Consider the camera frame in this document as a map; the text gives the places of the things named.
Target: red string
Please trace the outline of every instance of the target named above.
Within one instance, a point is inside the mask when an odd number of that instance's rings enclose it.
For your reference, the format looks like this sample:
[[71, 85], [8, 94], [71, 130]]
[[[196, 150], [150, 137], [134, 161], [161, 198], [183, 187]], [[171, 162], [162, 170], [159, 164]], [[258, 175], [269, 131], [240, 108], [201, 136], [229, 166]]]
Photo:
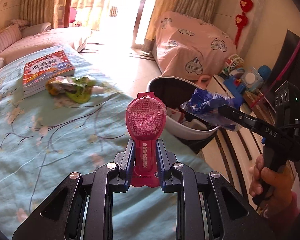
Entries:
[[242, 33], [242, 28], [238, 29], [237, 35], [235, 36], [234, 44], [236, 47], [238, 47], [238, 42], [239, 42], [241, 33]]
[[261, 95], [259, 98], [257, 98], [256, 101], [254, 101], [252, 103], [252, 105], [250, 106], [250, 108], [253, 108], [257, 103], [260, 102], [260, 100], [266, 95], [268, 94], [268, 92], [273, 88], [273, 86], [276, 84], [277, 81], [281, 80], [282, 76], [286, 73], [286, 71], [289, 69], [289, 67], [291, 66], [292, 62], [294, 61], [294, 59], [296, 58], [298, 52], [300, 50], [300, 40], [298, 42], [298, 45], [296, 46], [293, 54], [291, 55], [291, 58], [289, 59], [289, 61], [287, 62], [287, 64], [284, 66], [283, 70], [280, 72], [280, 74], [277, 76], [277, 78], [272, 82], [271, 86], [266, 90], [266, 92]]

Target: book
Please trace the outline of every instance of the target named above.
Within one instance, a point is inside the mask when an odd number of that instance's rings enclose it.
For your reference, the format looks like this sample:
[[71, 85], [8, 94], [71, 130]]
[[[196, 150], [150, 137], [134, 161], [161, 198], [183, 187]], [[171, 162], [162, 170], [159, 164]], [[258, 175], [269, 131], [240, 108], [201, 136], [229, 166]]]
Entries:
[[23, 72], [23, 93], [25, 97], [45, 89], [46, 82], [56, 76], [72, 76], [74, 66], [61, 50], [26, 63]]

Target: trash can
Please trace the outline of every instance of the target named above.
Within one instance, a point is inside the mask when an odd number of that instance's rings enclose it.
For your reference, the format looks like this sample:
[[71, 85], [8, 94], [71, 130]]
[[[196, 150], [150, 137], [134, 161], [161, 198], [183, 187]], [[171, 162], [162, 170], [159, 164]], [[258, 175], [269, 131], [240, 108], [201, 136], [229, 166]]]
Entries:
[[[160, 98], [167, 107], [175, 109], [182, 103], [190, 100], [196, 88], [200, 87], [188, 80], [172, 76], [160, 76], [148, 83], [147, 92], [154, 92], [155, 96]], [[203, 122], [208, 130], [200, 131], [189, 128], [169, 116], [167, 116], [165, 128], [182, 143], [188, 145], [195, 153], [198, 153], [215, 137], [218, 126], [212, 126], [191, 114], [186, 114], [185, 117], [186, 121], [189, 122], [192, 119]]]

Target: light blue bedsheet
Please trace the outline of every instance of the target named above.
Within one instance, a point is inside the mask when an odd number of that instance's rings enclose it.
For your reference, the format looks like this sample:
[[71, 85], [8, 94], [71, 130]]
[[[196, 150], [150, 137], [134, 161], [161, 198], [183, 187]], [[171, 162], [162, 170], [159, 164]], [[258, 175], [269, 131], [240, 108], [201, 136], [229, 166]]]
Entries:
[[[59, 50], [76, 67], [75, 76], [95, 77], [106, 93], [82, 105], [47, 91], [23, 99], [24, 64]], [[97, 65], [66, 46], [41, 50], [0, 70], [0, 229], [8, 238], [68, 174], [93, 172], [125, 150], [131, 100]], [[211, 170], [167, 131], [161, 138], [179, 161], [195, 171]], [[114, 195], [113, 206], [114, 239], [175, 239], [176, 194], [130, 187]]]

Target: plastic bag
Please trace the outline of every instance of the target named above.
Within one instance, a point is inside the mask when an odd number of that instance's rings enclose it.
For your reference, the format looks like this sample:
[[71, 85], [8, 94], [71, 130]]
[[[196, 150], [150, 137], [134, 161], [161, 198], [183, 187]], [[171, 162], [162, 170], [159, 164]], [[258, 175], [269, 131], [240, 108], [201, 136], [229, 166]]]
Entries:
[[218, 113], [218, 107], [228, 105], [239, 109], [242, 104], [241, 98], [230, 98], [207, 90], [195, 89], [191, 99], [180, 105], [180, 107], [212, 125], [221, 126], [230, 131], [237, 131], [241, 128], [239, 124]]
[[46, 89], [53, 96], [65, 93], [74, 102], [82, 104], [90, 100], [91, 94], [103, 94], [105, 92], [105, 89], [96, 86], [96, 83], [96, 79], [91, 76], [79, 78], [57, 76], [48, 80]]

